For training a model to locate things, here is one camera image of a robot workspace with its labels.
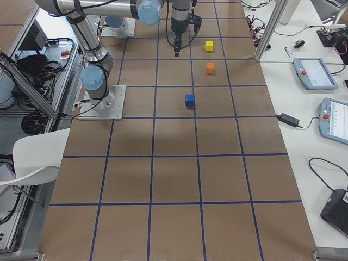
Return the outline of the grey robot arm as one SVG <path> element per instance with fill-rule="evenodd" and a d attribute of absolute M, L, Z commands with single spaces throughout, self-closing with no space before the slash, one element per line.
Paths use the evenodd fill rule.
<path fill-rule="evenodd" d="M 146 25 L 154 25 L 161 17 L 163 1 L 36 1 L 52 16 L 65 17 L 81 44 L 88 65 L 99 75 L 88 83 L 82 79 L 90 102 L 108 107 L 113 102 L 109 93 L 108 77 L 113 68 L 110 53 L 102 47 L 87 18 L 89 15 L 133 18 Z"/>
<path fill-rule="evenodd" d="M 202 19 L 194 14 L 196 2 L 172 1 L 171 30 L 175 35 L 183 35 L 188 25 L 194 26 L 194 32 L 200 30 Z M 163 1 L 116 1 L 111 4 L 111 12 L 106 14 L 105 21 L 111 27 L 117 28 L 125 18 L 138 19 L 146 25 L 158 22 L 163 8 Z"/>

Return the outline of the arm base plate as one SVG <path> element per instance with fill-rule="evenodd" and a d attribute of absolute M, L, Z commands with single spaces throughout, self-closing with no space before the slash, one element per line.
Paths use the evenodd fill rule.
<path fill-rule="evenodd" d="M 135 32 L 136 19 L 106 16 L 100 27 L 102 38 L 132 38 Z"/>
<path fill-rule="evenodd" d="M 109 88 L 108 95 L 101 101 L 90 99 L 85 91 L 83 103 L 80 108 L 80 120 L 121 120 L 126 96 L 125 85 L 113 85 Z"/>

